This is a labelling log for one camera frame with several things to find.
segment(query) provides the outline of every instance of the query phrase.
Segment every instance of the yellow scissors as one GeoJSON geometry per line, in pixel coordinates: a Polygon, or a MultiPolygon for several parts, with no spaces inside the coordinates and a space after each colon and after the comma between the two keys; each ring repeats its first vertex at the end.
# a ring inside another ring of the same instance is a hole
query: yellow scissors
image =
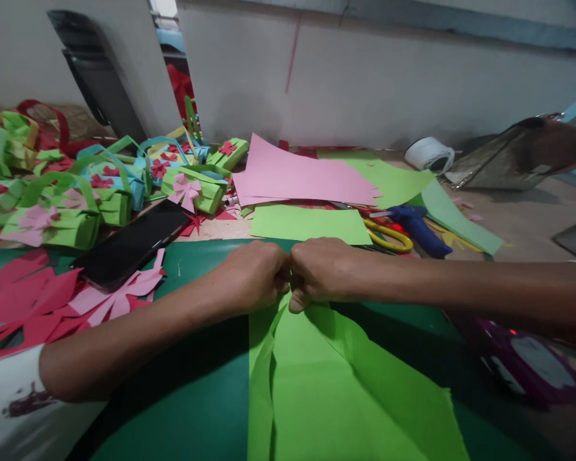
{"type": "MultiPolygon", "coordinates": [[[[342,202],[331,202],[331,203],[339,209],[357,209],[352,205],[348,205],[342,202]]],[[[400,234],[396,230],[392,230],[389,229],[388,227],[384,227],[380,224],[374,223],[373,221],[363,218],[362,216],[361,219],[365,223],[365,226],[367,226],[367,232],[369,233],[369,237],[371,237],[373,243],[381,246],[385,250],[389,250],[394,253],[409,253],[412,251],[412,248],[414,248],[414,242],[409,237],[400,234]],[[400,241],[403,244],[403,246],[394,245],[393,243],[378,237],[373,232],[380,232],[381,234],[388,235],[389,237],[392,237],[395,240],[400,241]]]]}

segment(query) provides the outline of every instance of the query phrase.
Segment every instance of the fist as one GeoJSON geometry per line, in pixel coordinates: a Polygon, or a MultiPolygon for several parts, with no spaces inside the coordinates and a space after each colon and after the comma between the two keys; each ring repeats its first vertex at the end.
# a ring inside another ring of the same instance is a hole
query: fist
{"type": "Polygon", "coordinates": [[[310,301],[357,301],[378,263],[377,255],[337,238],[309,239],[293,246],[291,312],[310,301]]]}
{"type": "Polygon", "coordinates": [[[212,272],[188,285],[212,301],[203,323],[249,314],[289,290],[290,259],[275,243],[253,241],[234,250],[212,272]]]}

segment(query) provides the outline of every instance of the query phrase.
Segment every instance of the white wall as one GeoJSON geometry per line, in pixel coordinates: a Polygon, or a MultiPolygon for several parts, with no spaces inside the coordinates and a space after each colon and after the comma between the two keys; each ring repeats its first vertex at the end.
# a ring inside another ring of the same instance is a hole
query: white wall
{"type": "Polygon", "coordinates": [[[53,9],[85,14],[102,30],[148,136],[179,126],[146,0],[0,0],[0,106],[39,99],[86,107],[47,17],[53,9]]]}
{"type": "Polygon", "coordinates": [[[286,94],[297,11],[218,0],[177,7],[202,129],[214,141],[255,131],[302,145],[402,148],[429,135],[456,143],[576,100],[575,54],[316,13],[302,15],[286,94]]]}

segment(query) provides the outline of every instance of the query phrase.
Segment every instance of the blue glue gun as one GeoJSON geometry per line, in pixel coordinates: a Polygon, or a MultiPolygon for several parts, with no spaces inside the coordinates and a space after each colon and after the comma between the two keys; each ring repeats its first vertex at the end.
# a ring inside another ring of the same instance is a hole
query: blue glue gun
{"type": "Polygon", "coordinates": [[[452,253],[452,248],[438,238],[424,222],[423,218],[427,214],[425,207],[401,205],[388,208],[387,211],[392,213],[391,219],[405,227],[410,238],[432,258],[444,259],[447,254],[452,253]]]}

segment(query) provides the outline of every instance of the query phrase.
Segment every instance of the smartphone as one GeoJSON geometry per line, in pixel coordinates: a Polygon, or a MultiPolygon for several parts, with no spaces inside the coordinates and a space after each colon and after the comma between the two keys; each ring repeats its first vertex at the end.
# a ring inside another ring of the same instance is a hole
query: smartphone
{"type": "Polygon", "coordinates": [[[70,267],[82,268],[81,276],[93,287],[111,293],[177,237],[192,221],[190,216],[179,205],[164,200],[79,256],[70,267]]]}

